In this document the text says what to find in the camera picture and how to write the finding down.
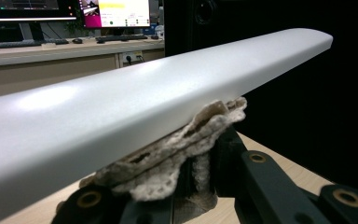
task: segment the black keyboard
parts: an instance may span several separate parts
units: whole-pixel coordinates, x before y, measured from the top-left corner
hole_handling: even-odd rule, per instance
[[[105,35],[95,37],[97,42],[99,41],[127,41],[127,40],[140,40],[147,39],[145,35]]]
[[[69,44],[66,39],[45,39],[45,40],[22,40],[17,42],[0,43],[0,49],[23,48],[41,46],[42,44],[55,43],[56,45]]]

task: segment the glossy white surface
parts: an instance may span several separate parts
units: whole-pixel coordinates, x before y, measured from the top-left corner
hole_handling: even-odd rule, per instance
[[[0,219],[183,127],[211,101],[263,85],[332,41],[319,31],[285,30],[0,97]]]

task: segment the computer monitor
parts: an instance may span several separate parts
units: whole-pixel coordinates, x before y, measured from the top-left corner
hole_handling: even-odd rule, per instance
[[[150,27],[149,0],[77,0],[86,29]]]
[[[29,23],[34,40],[44,39],[40,22],[75,20],[75,1],[0,0],[0,24]]]

